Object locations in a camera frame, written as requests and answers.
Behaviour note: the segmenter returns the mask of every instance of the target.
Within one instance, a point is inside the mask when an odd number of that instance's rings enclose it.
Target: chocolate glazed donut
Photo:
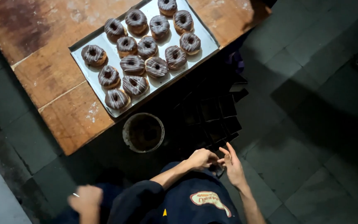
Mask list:
[[[178,8],[176,0],[158,0],[157,5],[160,12],[166,16],[172,16]]]
[[[173,15],[173,26],[176,32],[182,34],[193,30],[194,22],[190,12],[186,10],[177,11]]]
[[[182,49],[175,45],[165,49],[165,59],[170,69],[178,70],[186,64],[187,55]]]
[[[122,88],[132,96],[140,95],[149,88],[149,82],[141,76],[126,75],[122,79]]]
[[[105,33],[107,38],[117,42],[118,38],[128,36],[127,29],[118,19],[108,19],[105,23]]]
[[[150,58],[157,53],[158,47],[154,38],[144,36],[138,43],[138,55],[142,58]]]
[[[132,33],[139,35],[147,27],[147,17],[139,9],[131,10],[125,17],[125,23]]]
[[[169,32],[169,22],[165,16],[155,16],[150,19],[150,31],[154,39],[161,39]]]
[[[154,78],[160,78],[168,73],[168,64],[160,57],[151,57],[145,61],[146,72]]]
[[[106,58],[106,52],[97,45],[87,45],[81,51],[81,56],[87,65],[94,67],[102,65]]]
[[[117,51],[120,57],[133,55],[138,51],[138,45],[133,37],[121,37],[117,40]]]
[[[136,55],[128,55],[123,58],[120,61],[120,66],[127,75],[142,75],[146,67],[143,59]]]
[[[104,88],[113,88],[120,82],[120,76],[117,69],[110,65],[103,67],[97,78]]]
[[[188,55],[195,55],[201,49],[201,40],[194,33],[186,32],[180,36],[180,48]]]
[[[107,91],[105,103],[114,110],[119,110],[131,103],[129,96],[121,89],[111,89]]]

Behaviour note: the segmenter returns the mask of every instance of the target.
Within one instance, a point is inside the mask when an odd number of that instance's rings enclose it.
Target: tiled floor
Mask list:
[[[249,95],[236,104],[243,129],[233,146],[269,223],[358,223],[358,0],[278,0],[273,12],[241,48]],[[127,150],[122,125],[62,155],[0,60],[0,171],[22,206],[37,208],[25,209],[32,221],[58,214],[75,186],[104,168],[131,179],[159,170],[149,166],[158,150]],[[133,162],[149,168],[133,170]]]

